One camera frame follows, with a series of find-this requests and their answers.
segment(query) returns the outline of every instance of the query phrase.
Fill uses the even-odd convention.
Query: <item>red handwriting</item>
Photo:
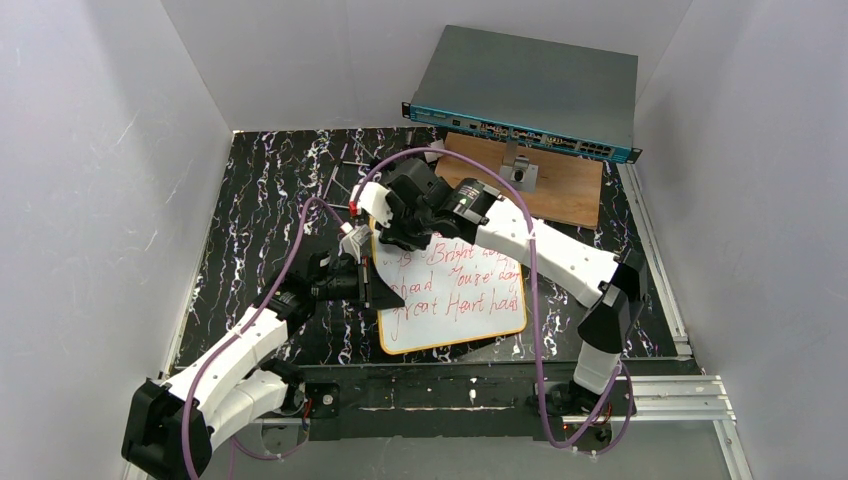
[[[497,322],[494,317],[490,319],[490,315],[519,312],[524,308],[523,279],[515,260],[493,250],[433,236],[435,238],[426,250],[395,251],[381,259],[383,266],[397,264],[397,269],[389,267],[385,270],[392,278],[389,281],[395,283],[390,285],[392,290],[405,302],[403,307],[391,313],[384,312],[395,316],[394,329],[391,317],[382,317],[387,321],[383,327],[389,330],[391,341],[398,341],[401,329],[406,332],[403,335],[410,337],[418,335],[416,329],[420,328],[449,328],[439,322],[450,320],[491,321],[494,324]]]
[[[398,263],[400,264],[401,268],[409,265],[410,263],[412,263],[412,255],[410,255],[409,252],[401,253],[400,258],[398,259]]]
[[[446,313],[450,315],[451,311],[453,311],[453,321],[455,322],[459,315],[466,312],[482,312],[483,303],[485,301],[485,293],[481,293],[480,297],[476,299],[463,300],[462,294],[457,292],[456,295],[454,295],[454,292],[451,292],[450,301],[448,302],[448,310]]]
[[[430,272],[430,280],[424,283],[413,283],[411,285],[407,285],[406,277],[401,277],[400,286],[390,285],[390,287],[393,291],[400,295],[401,298],[403,298],[404,302],[406,302],[410,294],[421,293],[422,291],[433,291],[433,272]],[[395,331],[394,333],[392,333],[392,340],[398,339],[401,317],[403,317],[404,320],[409,320],[410,315],[412,315],[413,317],[418,317],[425,313],[429,313],[430,315],[436,315],[438,306],[439,297],[436,297],[435,299],[433,299],[432,302],[406,302],[403,307],[395,308],[392,312],[396,316]]]
[[[453,263],[459,266],[459,262],[474,258],[474,247],[458,242],[452,249],[449,249],[445,242],[439,241],[433,246],[433,252],[427,257],[427,265],[435,265],[437,263]]]
[[[461,287],[463,285],[474,285],[478,287],[482,284],[489,283],[493,278],[495,278],[494,272],[489,273],[462,273],[465,267],[453,267],[451,269],[451,273],[448,274],[449,277],[456,277],[455,285],[457,287]]]
[[[500,300],[495,297],[495,289],[492,289],[492,301],[489,304],[489,313],[494,313],[500,310],[518,311],[518,295],[512,294]]]

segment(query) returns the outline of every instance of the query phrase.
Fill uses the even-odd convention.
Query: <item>white wall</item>
[[[696,356],[754,476],[845,478],[848,3],[696,0],[637,105]]]
[[[691,0],[163,0],[230,128],[393,126],[446,24],[639,56],[647,82]]]
[[[0,478],[119,478],[232,133],[159,2],[0,7]]]

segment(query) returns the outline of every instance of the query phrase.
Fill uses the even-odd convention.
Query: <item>metal frame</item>
[[[635,376],[633,393],[638,413],[632,421],[712,421],[731,480],[753,479],[736,432],[736,414],[720,376]],[[585,419],[583,416],[562,417],[563,423],[581,423]],[[279,426],[300,424],[300,421],[296,418],[260,418],[252,423]],[[613,416],[610,421],[620,423],[624,417]],[[143,471],[127,464],[125,480],[147,478]]]
[[[674,298],[674,293],[668,280],[668,274],[665,271],[662,257],[660,257],[657,238],[654,236],[651,217],[648,215],[645,199],[642,197],[642,188],[639,184],[639,178],[636,175],[636,168],[629,164],[618,165],[617,167],[619,177],[621,178],[621,186],[624,188],[624,194],[630,203],[630,212],[633,214],[633,220],[636,223],[636,228],[639,230],[639,237],[642,239],[642,248],[645,251],[645,256],[648,258],[651,275],[654,278],[654,284],[657,286],[657,292],[660,295],[660,302],[665,311],[668,328],[671,331],[671,336],[674,338],[677,355],[691,357],[692,347],[689,345],[689,335],[686,333],[686,327],[683,325],[683,318],[680,315],[680,309],[677,307],[677,300]]]

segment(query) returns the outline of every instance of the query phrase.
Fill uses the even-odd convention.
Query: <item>metal rod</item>
[[[347,192],[347,194],[348,194],[348,195],[350,195],[350,194],[351,194],[351,191],[350,191],[347,187],[345,187],[344,185],[342,185],[341,183],[339,183],[339,181],[338,181],[338,180],[336,180],[335,178],[331,178],[331,179],[330,179],[330,181],[331,181],[331,182],[333,182],[333,183],[335,183],[336,185],[338,185],[338,186],[339,186],[339,188],[341,188],[342,190],[344,190],[345,192]]]
[[[365,145],[363,145],[363,144],[362,144],[362,142],[360,142],[358,138],[356,138],[356,137],[351,137],[351,138],[353,138],[353,141],[354,141],[354,142],[356,142],[356,144],[357,144],[357,145],[359,145],[359,146],[360,146],[360,148],[362,148],[363,150],[365,150],[365,153],[367,153],[367,154],[368,154],[368,156],[369,156],[369,157],[371,157],[371,160],[376,160],[376,159],[377,159],[377,157],[375,157],[373,153],[369,152],[369,151],[368,151],[368,149],[367,149],[367,148],[365,148]]]
[[[327,182],[327,186],[324,187],[324,193],[321,194],[321,200],[327,199],[327,194],[330,193],[330,186],[336,181],[337,173],[339,173],[339,162],[336,162],[335,166],[333,166],[333,172],[330,174],[330,181]]]

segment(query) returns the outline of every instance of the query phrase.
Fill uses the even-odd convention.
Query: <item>metal bracket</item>
[[[736,420],[721,377],[717,375],[670,375],[633,377],[633,394],[638,412],[632,421]],[[565,423],[580,423],[585,416],[563,417]],[[614,415],[611,421],[624,421]]]
[[[636,170],[632,165],[618,165],[618,173],[621,178],[621,186],[630,202],[630,212],[636,222],[636,228],[642,236],[642,247],[645,249],[645,257],[648,259],[651,276],[654,277],[657,293],[659,293],[660,302],[663,311],[665,311],[668,328],[674,338],[675,349],[679,356],[691,357],[692,348],[689,346],[689,336],[686,333],[686,327],[683,325],[677,300],[672,292],[668,274],[656,246],[657,240],[654,236],[653,224],[642,197],[642,188],[639,185]]]
[[[727,464],[731,480],[752,480],[751,467],[748,466],[748,459],[742,451],[742,442],[739,441],[739,435],[736,433],[735,422],[716,420],[713,425],[718,434],[721,453],[724,454],[724,463]]]
[[[533,193],[536,191],[539,166],[530,163],[524,155],[516,155],[517,148],[518,142],[512,139],[507,140],[498,175],[519,192]]]
[[[339,416],[341,390],[335,383],[307,383],[306,396],[312,400],[309,418],[335,418]]]

